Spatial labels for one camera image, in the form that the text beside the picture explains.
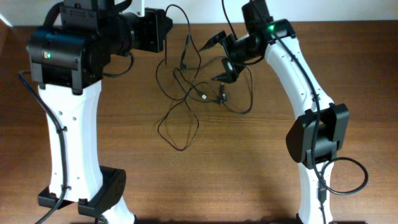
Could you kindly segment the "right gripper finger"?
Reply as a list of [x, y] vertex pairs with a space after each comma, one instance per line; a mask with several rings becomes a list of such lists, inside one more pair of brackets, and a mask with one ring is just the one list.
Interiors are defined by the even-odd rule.
[[238, 74], [234, 71], [224, 72], [220, 75], [211, 78], [214, 81], [234, 83], [238, 79]]
[[199, 52], [214, 47], [216, 44], [219, 44], [221, 40], [224, 39], [225, 37], [226, 37], [225, 31], [218, 32], [207, 41], [207, 43], [199, 50]]

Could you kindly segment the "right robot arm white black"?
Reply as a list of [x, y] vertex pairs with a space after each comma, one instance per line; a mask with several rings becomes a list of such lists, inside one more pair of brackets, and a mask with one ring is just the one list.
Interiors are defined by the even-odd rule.
[[291, 158], [300, 174], [298, 223], [333, 223], [330, 179], [342, 148], [349, 110], [337, 105], [318, 83], [304, 59], [299, 40], [287, 19], [274, 20], [265, 1], [242, 7], [247, 34], [237, 39], [221, 31], [203, 46], [223, 47], [225, 72], [214, 79], [235, 82], [245, 66], [265, 60], [277, 74], [292, 105], [295, 123], [286, 135]]

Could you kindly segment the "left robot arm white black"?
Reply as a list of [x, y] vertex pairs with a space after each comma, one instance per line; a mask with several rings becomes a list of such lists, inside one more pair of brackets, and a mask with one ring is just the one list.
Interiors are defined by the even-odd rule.
[[35, 99], [49, 126], [52, 176], [39, 193], [40, 206], [54, 212], [69, 204], [105, 223], [135, 223], [123, 192], [126, 172], [101, 166], [97, 108], [104, 71], [112, 55], [134, 49], [161, 52], [173, 26], [163, 9], [128, 11], [130, 1], [56, 3], [27, 43]]

